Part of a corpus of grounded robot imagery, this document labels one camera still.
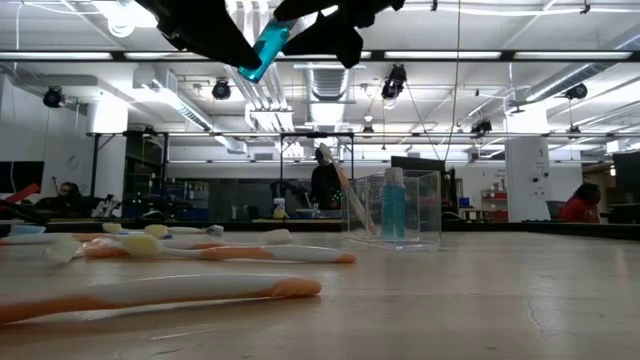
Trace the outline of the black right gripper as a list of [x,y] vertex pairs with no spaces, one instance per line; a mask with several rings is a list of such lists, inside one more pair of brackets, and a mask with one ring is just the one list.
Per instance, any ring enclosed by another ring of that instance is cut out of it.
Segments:
[[352,68],[360,62],[363,49],[363,39],[354,27],[369,27],[378,13],[387,8],[398,11],[404,3],[405,0],[283,0],[273,16],[278,21],[290,21],[339,5],[340,14],[318,13],[315,23],[289,40],[282,52],[287,56],[334,55],[345,68]]

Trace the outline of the red object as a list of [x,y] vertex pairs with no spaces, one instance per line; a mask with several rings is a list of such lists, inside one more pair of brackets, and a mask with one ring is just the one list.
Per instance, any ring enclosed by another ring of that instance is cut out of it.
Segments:
[[37,183],[32,183],[27,187],[23,188],[22,190],[19,190],[14,194],[9,195],[7,198],[5,198],[5,201],[12,204],[16,204],[25,200],[29,196],[39,192],[40,192],[40,186]]

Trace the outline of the black overhead light bar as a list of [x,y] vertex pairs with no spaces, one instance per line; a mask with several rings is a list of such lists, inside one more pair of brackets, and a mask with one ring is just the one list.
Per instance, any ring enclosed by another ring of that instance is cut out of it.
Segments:
[[[182,51],[35,51],[0,50],[7,62],[206,62],[193,52]],[[362,62],[551,62],[551,63],[640,63],[640,50],[366,50]]]

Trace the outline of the clear acrylic holder box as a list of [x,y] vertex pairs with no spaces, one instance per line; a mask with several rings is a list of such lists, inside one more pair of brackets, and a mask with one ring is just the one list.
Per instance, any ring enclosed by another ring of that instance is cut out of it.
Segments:
[[410,200],[406,190],[405,237],[400,240],[386,239],[382,235],[382,186],[384,172],[358,178],[350,182],[367,214],[378,228],[378,235],[369,234],[356,215],[348,207],[342,194],[342,230],[348,239],[393,251],[436,251],[441,241],[441,210],[420,207],[416,200]]

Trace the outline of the person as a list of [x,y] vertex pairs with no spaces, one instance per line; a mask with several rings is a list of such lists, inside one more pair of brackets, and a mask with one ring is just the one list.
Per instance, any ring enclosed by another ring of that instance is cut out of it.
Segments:
[[315,160],[318,165],[311,175],[310,198],[319,210],[339,210],[342,186],[336,168],[320,148],[315,150]]
[[571,223],[599,223],[600,188],[596,184],[580,185],[560,211],[559,219]]
[[76,183],[64,182],[60,185],[56,196],[40,199],[36,203],[36,208],[87,216],[91,213],[91,202],[82,196]]

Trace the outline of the blue bottle white cap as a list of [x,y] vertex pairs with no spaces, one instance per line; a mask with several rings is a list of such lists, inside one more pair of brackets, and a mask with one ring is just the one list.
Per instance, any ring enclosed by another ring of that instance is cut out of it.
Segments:
[[282,51],[296,23],[296,20],[277,21],[271,19],[253,46],[253,50],[261,60],[261,65],[255,69],[240,67],[238,73],[249,82],[257,84]]
[[405,237],[406,189],[403,169],[391,167],[384,172],[382,186],[382,235],[386,239]]

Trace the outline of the white pillar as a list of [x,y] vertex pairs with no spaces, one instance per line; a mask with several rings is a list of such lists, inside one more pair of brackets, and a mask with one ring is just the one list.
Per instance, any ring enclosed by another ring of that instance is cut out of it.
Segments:
[[505,143],[508,220],[549,220],[549,151],[546,138],[513,138]]

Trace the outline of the red shelf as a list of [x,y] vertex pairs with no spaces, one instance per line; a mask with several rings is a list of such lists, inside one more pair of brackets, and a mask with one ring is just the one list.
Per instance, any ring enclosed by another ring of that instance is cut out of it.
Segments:
[[507,222],[509,217],[507,192],[505,190],[482,190],[481,210],[483,218],[488,222]]

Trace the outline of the black monitor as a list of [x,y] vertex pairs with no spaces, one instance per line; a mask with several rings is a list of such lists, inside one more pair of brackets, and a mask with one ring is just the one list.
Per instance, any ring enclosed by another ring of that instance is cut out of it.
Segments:
[[392,156],[391,166],[403,170],[405,189],[410,200],[416,200],[420,207],[434,209],[435,205],[439,205],[441,211],[448,208],[449,185],[444,161]]
[[617,191],[628,203],[640,204],[640,151],[613,154]]
[[0,194],[15,193],[32,184],[42,185],[44,163],[0,161]]

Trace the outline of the silver ventilation duct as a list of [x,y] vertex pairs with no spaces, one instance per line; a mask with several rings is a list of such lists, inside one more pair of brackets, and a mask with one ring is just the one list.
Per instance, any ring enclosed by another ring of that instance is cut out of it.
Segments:
[[[339,13],[339,5],[318,11],[316,18],[318,13],[329,16],[334,12]],[[305,72],[309,89],[309,116],[315,125],[336,125],[342,121],[352,68],[345,68],[338,60],[336,64],[310,63],[307,65]]]

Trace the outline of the black background station frame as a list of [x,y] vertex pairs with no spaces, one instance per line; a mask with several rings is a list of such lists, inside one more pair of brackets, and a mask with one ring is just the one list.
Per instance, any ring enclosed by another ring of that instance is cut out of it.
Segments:
[[113,138],[115,137],[135,137],[135,138],[143,138],[143,137],[161,137],[163,138],[163,142],[161,143],[161,148],[163,150],[163,157],[161,162],[161,175],[162,181],[161,186],[164,186],[164,182],[166,181],[166,166],[170,162],[169,160],[169,146],[170,139],[172,137],[205,137],[205,138],[213,138],[216,141],[219,141],[219,137],[222,138],[269,138],[269,139],[279,139],[280,140],[280,153],[283,153],[284,150],[282,148],[284,144],[284,139],[287,137],[304,137],[310,139],[319,139],[319,138],[328,138],[328,137],[346,137],[351,140],[351,149],[354,149],[355,146],[355,134],[353,132],[166,132],[166,131],[124,131],[124,132],[115,132],[115,133],[99,133],[99,132],[87,132],[87,137],[93,138],[93,152],[92,152],[92,167],[91,167],[91,180],[90,180],[90,195],[94,196],[96,192],[96,176],[99,164],[99,152],[100,150],[106,146]]

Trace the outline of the far toothbrushes on table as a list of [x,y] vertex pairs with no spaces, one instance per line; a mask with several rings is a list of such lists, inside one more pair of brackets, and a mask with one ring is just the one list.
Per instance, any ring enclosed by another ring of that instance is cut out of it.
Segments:
[[144,231],[132,230],[120,232],[103,233],[40,233],[40,234],[18,234],[0,237],[0,246],[5,245],[32,245],[53,243],[58,240],[75,240],[81,243],[89,242],[97,238],[117,238],[125,235],[143,235]]

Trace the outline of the white ceiling duct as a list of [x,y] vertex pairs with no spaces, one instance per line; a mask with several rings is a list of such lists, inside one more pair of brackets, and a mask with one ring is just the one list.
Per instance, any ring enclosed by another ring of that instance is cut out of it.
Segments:
[[185,95],[180,94],[178,78],[171,70],[139,65],[133,73],[133,88],[139,90],[140,100],[167,105],[189,124],[202,132],[210,133],[229,154],[248,153],[245,142],[221,135],[222,130],[214,126],[212,119]]

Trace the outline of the orange white toothbrush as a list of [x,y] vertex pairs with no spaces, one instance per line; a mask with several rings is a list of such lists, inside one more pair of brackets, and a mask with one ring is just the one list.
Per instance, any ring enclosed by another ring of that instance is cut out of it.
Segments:
[[350,185],[350,180],[346,176],[346,173],[340,166],[339,162],[334,159],[330,148],[325,144],[321,144],[319,149],[323,155],[323,158],[334,165],[342,186],[342,194],[347,199],[349,209],[355,213],[356,218],[362,223],[365,230],[369,234],[378,235],[378,228],[374,224],[372,218],[367,214],[364,205],[358,198],[355,190]]
[[[107,233],[116,233],[116,234],[118,232],[121,232],[121,231],[136,230],[136,229],[123,228],[122,225],[119,224],[119,223],[103,223],[102,224],[102,228]],[[160,225],[160,224],[147,225],[143,229],[138,229],[138,230],[145,231],[147,233],[155,233],[155,234],[169,233],[172,236],[173,235],[199,235],[199,234],[206,234],[204,232],[204,229],[200,229],[200,228],[168,227],[168,226]]]
[[241,240],[209,234],[179,234],[162,239],[161,242],[169,248],[196,250],[222,246],[286,245],[292,242],[292,236],[288,230],[279,229],[259,234],[251,233],[250,238]]
[[44,250],[44,257],[55,263],[69,263],[78,258],[111,258],[127,256],[119,243],[110,238],[96,238],[89,242],[59,240]]
[[59,313],[183,302],[315,296],[312,279],[265,274],[179,275],[54,289],[0,299],[0,325]]
[[303,263],[344,263],[352,264],[357,256],[332,248],[302,245],[265,245],[265,246],[219,246],[206,249],[175,249],[165,246],[150,235],[127,235],[118,238],[122,247],[131,255],[155,256],[168,254],[177,257],[232,260],[254,259]]

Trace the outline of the black metal table frame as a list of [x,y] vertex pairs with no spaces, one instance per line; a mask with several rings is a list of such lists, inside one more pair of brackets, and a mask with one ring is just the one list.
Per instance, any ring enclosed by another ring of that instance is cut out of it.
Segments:
[[[0,235],[7,235],[11,225],[0,222]],[[139,230],[149,225],[147,222],[123,221],[124,228]],[[204,227],[209,222],[177,222],[173,226]],[[286,228],[291,232],[340,232],[346,231],[346,225],[339,220],[291,220],[285,222],[256,221],[256,222],[227,222],[222,223],[226,231],[259,232]],[[102,232],[99,221],[50,222],[44,225],[45,232]],[[441,233],[445,232],[531,232],[567,236],[583,236],[607,238],[616,240],[640,241],[640,225],[638,224],[581,224],[562,222],[522,222],[522,223],[466,223],[460,221],[445,221],[441,225]]]

